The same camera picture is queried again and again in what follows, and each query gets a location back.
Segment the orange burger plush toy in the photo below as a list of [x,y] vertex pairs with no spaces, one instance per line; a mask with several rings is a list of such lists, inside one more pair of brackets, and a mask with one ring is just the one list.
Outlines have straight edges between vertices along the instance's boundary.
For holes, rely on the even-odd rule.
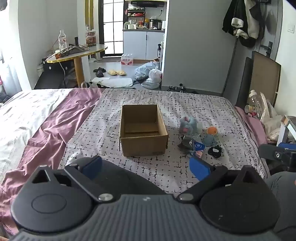
[[215,136],[218,133],[218,130],[215,126],[210,126],[207,128],[207,134]]

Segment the white plastic bag red print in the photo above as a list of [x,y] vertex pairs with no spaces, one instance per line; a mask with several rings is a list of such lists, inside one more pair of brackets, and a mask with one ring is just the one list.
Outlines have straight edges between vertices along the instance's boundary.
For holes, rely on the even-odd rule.
[[163,73],[161,70],[154,68],[149,71],[149,79],[152,83],[161,83],[163,77]]

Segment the brown cardboard box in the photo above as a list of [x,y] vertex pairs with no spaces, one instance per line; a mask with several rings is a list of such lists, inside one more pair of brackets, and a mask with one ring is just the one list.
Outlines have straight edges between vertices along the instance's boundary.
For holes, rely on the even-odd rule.
[[157,104],[123,105],[119,141],[123,156],[163,155],[169,134]]

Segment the black item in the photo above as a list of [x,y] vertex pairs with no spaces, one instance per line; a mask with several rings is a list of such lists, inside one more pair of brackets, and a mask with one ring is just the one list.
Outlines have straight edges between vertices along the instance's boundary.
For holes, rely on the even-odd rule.
[[194,135],[182,135],[181,142],[178,144],[178,148],[184,153],[192,153],[195,151],[195,136]]

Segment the white floor mat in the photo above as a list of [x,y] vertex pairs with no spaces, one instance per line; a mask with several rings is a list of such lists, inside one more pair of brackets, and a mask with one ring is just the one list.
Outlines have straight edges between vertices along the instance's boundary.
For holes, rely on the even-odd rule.
[[100,84],[101,86],[108,88],[122,88],[133,86],[133,80],[131,78],[109,78],[109,77],[95,77],[91,82]]

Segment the yellow slipper right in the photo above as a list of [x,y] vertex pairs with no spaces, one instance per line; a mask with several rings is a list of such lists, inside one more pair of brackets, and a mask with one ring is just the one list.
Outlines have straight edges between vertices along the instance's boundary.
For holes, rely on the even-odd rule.
[[123,70],[119,70],[119,71],[117,71],[117,75],[119,75],[119,76],[126,76],[126,72],[123,71]]

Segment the white black patterned bed sheet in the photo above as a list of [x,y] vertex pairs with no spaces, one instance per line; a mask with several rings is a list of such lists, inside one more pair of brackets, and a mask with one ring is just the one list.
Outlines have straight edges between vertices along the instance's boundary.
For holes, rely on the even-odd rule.
[[189,157],[178,148],[182,117],[194,117],[201,135],[217,128],[222,155],[207,151],[202,159],[230,170],[252,166],[269,177],[266,161],[242,114],[229,100],[211,95],[106,89],[84,123],[68,142],[60,168],[83,157],[100,156],[136,173],[170,194],[179,194],[197,182]]

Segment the hanging black white clothes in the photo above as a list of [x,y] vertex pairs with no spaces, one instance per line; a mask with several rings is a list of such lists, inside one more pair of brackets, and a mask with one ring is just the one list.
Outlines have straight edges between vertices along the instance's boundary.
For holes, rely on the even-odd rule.
[[265,23],[260,1],[232,0],[224,16],[222,30],[239,39],[247,48],[264,35]]

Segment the blue Vinda tissue pack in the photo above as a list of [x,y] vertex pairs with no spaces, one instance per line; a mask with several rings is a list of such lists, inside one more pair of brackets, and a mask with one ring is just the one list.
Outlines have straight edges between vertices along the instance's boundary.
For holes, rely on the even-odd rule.
[[205,149],[205,145],[203,143],[193,141],[193,148],[194,148],[194,156],[201,159],[203,155],[203,151]]

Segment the white kitchen cabinet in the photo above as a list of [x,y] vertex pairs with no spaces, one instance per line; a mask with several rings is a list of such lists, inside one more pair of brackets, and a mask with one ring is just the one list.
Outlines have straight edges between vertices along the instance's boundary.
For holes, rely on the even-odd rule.
[[161,30],[123,30],[123,53],[137,60],[154,60],[164,34]]

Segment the black and white furry toy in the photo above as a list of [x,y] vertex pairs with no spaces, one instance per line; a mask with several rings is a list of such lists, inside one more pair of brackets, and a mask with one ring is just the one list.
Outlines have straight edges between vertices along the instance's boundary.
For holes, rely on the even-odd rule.
[[208,149],[208,154],[215,159],[218,159],[222,156],[222,148],[219,145],[211,147],[210,149]]

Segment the white crumpled plastic bag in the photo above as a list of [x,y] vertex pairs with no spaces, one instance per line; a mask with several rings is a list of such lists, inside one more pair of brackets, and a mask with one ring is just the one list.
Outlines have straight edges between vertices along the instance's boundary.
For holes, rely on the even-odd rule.
[[262,100],[262,116],[260,121],[263,124],[267,140],[271,143],[278,141],[281,127],[282,116],[277,114],[270,101],[266,99],[265,95],[261,92],[260,97]]

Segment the clear plastic bag on floor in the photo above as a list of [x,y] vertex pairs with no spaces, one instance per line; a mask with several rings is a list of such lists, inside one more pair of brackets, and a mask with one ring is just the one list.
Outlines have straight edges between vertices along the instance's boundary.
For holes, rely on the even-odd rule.
[[141,83],[141,86],[143,88],[153,90],[159,88],[159,83],[154,82],[151,78],[147,78],[147,80]]

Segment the clear plastic water bottle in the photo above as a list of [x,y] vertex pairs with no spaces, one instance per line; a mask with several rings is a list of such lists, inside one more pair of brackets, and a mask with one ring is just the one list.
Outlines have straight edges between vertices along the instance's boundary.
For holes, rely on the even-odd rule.
[[60,52],[67,48],[67,37],[64,33],[64,30],[60,30],[58,44]]

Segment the clear bottle white cap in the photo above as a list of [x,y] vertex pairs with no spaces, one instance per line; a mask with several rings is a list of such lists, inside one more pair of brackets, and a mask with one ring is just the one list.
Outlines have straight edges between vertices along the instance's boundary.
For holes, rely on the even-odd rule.
[[250,90],[249,99],[255,106],[257,117],[261,119],[265,109],[261,95],[257,94],[255,90]]

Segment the grey plush mouse toy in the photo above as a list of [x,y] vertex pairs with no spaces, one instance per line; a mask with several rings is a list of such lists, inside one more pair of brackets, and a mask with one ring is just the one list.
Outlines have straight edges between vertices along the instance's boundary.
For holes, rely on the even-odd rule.
[[197,120],[192,116],[182,116],[180,119],[179,134],[193,135],[198,133]]

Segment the black slippers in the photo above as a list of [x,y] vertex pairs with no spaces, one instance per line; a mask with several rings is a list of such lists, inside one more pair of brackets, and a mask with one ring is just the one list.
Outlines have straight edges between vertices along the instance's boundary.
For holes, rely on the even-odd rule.
[[98,77],[98,78],[102,78],[104,77],[104,73],[106,72],[106,70],[104,68],[97,68],[97,69],[94,69],[93,72],[95,73],[95,76]]

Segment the white quilt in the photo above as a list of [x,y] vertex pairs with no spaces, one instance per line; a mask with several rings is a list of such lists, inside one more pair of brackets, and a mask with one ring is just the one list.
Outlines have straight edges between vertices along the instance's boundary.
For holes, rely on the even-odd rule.
[[1,181],[17,168],[29,139],[70,91],[21,91],[1,106]]

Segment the yellow slipper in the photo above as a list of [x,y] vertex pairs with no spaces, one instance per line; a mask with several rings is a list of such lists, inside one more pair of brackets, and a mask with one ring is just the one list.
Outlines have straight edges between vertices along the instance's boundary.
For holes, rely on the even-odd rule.
[[117,75],[119,75],[119,76],[126,76],[126,72],[123,71],[123,70],[119,70],[119,71],[117,71]]
[[108,71],[108,74],[111,75],[111,76],[115,76],[115,75],[117,75],[117,71],[111,69],[111,70]]

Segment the yellow slipper left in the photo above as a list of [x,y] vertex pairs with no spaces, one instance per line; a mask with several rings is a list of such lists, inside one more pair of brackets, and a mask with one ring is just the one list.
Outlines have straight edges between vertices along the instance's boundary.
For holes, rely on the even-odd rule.
[[117,75],[117,71],[111,69],[111,70],[108,71],[108,74],[111,75],[111,76],[115,76],[115,75]]

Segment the pack of water bottles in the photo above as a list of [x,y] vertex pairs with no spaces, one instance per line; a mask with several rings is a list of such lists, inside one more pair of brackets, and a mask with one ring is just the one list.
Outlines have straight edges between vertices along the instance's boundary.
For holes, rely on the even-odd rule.
[[121,56],[121,65],[133,65],[133,55],[132,54],[123,54]]

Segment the grey plastic bag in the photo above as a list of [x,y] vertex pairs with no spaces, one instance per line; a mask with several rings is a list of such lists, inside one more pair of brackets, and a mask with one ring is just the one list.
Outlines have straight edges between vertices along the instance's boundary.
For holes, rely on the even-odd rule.
[[146,80],[149,76],[149,72],[152,69],[158,69],[158,62],[148,62],[135,69],[134,78],[135,80]]

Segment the brown board black frame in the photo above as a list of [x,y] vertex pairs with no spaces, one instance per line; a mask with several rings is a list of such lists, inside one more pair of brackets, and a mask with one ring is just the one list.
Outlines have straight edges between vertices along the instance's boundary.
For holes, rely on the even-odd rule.
[[242,81],[236,101],[236,106],[243,108],[249,99],[251,90],[263,93],[275,105],[280,83],[281,65],[276,61],[252,51],[252,57],[245,60]]

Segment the grey-blue knitted plush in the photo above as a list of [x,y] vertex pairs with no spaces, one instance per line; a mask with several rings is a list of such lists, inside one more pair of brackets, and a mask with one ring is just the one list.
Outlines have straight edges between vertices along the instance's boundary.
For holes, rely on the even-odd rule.
[[207,134],[203,138],[203,144],[207,147],[215,147],[217,144],[217,141],[215,140],[214,135]]

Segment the round yellow-edged table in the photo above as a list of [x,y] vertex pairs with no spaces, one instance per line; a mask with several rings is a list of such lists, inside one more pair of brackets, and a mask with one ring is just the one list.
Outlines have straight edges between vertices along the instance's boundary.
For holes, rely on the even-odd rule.
[[[64,54],[67,50],[71,48],[80,48],[83,49],[82,52],[77,52],[73,54]],[[85,81],[84,77],[84,71],[83,71],[83,65],[82,65],[82,57],[87,57],[93,54],[97,54],[100,52],[104,52],[107,50],[108,47],[102,44],[98,44],[93,47],[85,47],[83,45],[78,45],[78,46],[71,46],[68,47],[67,49],[64,49],[62,52],[59,53],[54,53],[48,58],[46,58],[47,63],[59,63],[59,62],[65,62],[69,60],[74,61],[74,67],[75,67],[75,73],[76,73],[76,80],[78,87],[82,86],[82,83]]]

